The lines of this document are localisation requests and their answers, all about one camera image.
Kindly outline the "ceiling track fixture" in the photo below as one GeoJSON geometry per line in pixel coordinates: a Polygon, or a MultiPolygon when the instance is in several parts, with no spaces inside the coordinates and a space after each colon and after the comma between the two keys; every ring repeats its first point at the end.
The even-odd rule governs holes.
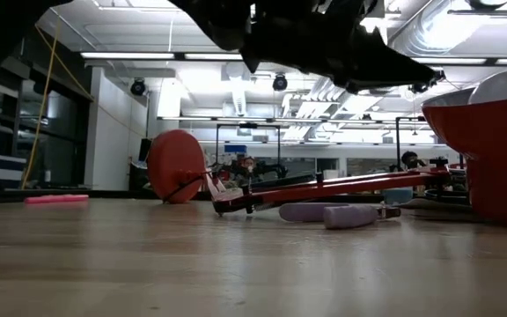
{"type": "Polygon", "coordinates": [[[451,0],[446,13],[471,18],[482,25],[507,26],[507,0],[451,0]]]}

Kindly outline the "black background robot rig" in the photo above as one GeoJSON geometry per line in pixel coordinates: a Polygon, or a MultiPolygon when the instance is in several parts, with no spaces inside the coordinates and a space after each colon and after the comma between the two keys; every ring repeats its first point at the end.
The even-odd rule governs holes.
{"type": "Polygon", "coordinates": [[[268,129],[275,129],[277,132],[277,177],[279,179],[286,177],[286,172],[284,166],[281,164],[281,127],[279,125],[275,124],[258,124],[255,122],[239,122],[239,123],[218,123],[216,127],[216,140],[215,140],[215,163],[218,163],[218,144],[219,144],[219,130],[222,127],[237,127],[241,129],[261,129],[261,128],[268,128],[268,129]]]}
{"type": "Polygon", "coordinates": [[[414,117],[409,116],[398,116],[395,118],[395,138],[396,138],[396,159],[397,159],[397,170],[402,171],[402,161],[401,161],[401,152],[400,152],[400,122],[424,122],[427,124],[425,117],[419,115],[414,117]]]}

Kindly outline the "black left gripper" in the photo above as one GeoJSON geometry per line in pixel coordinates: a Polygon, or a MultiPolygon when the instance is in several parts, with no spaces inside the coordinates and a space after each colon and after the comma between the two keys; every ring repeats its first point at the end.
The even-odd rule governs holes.
{"type": "Polygon", "coordinates": [[[359,24],[359,0],[259,0],[239,52],[251,72],[278,63],[332,79],[348,92],[424,83],[434,70],[389,48],[359,24]]]}

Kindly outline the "purple handled pliers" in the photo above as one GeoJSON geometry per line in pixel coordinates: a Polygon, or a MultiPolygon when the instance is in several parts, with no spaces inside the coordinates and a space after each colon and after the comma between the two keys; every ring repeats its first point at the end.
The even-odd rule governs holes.
{"type": "Polygon", "coordinates": [[[401,210],[344,203],[286,203],[279,208],[279,215],[288,222],[322,222],[328,230],[343,230],[399,217],[401,210]]]}

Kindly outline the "red lamp shade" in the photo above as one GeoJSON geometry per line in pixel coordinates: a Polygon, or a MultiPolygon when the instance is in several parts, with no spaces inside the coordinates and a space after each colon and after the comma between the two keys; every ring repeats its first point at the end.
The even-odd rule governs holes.
{"type": "Polygon", "coordinates": [[[437,136],[463,155],[474,212],[507,225],[507,99],[458,106],[424,106],[437,136]]]}

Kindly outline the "black computer monitor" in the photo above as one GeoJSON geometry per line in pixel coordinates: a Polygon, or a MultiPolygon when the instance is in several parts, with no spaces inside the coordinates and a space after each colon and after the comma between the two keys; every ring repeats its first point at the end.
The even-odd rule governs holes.
{"type": "Polygon", "coordinates": [[[138,160],[146,162],[149,156],[152,140],[149,138],[142,138],[140,143],[138,160]]]}

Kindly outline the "small blue cup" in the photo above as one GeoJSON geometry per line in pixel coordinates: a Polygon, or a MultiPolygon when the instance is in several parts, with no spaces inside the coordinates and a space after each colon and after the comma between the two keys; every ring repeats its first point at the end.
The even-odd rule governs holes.
{"type": "Polygon", "coordinates": [[[412,188],[389,188],[382,191],[386,204],[407,203],[414,197],[412,188]]]}

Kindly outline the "dark cover book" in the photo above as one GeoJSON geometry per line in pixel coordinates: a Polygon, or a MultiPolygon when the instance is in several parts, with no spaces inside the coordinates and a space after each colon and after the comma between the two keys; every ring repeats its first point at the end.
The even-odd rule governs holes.
{"type": "Polygon", "coordinates": [[[443,203],[425,198],[415,198],[406,203],[399,204],[401,209],[408,210],[459,210],[459,211],[472,211],[470,205],[443,203]]]}

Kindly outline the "round ventilation duct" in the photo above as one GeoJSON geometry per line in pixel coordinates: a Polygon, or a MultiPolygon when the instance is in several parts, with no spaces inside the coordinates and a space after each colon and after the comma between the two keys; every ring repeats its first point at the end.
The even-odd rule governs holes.
{"type": "Polygon", "coordinates": [[[448,15],[451,0],[429,0],[389,40],[411,56],[507,57],[507,26],[448,15]]]}

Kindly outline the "pink highlighter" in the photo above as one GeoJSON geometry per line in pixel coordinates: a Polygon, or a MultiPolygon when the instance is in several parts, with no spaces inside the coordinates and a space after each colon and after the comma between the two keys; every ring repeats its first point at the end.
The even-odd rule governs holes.
{"type": "Polygon", "coordinates": [[[88,195],[43,195],[27,197],[26,204],[47,204],[47,203],[77,203],[89,199],[88,195]]]}

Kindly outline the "red desk lamp stand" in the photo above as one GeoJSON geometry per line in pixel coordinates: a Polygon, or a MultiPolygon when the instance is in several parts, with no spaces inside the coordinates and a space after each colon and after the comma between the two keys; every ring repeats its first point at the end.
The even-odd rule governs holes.
{"type": "Polygon", "coordinates": [[[276,206],[341,194],[421,185],[443,185],[450,179],[445,164],[419,167],[406,172],[378,173],[262,189],[229,190],[208,169],[202,147],[182,129],[166,131],[151,143],[148,175],[153,191],[164,203],[190,201],[198,191],[209,190],[217,214],[246,210],[257,205],[276,206]]]}

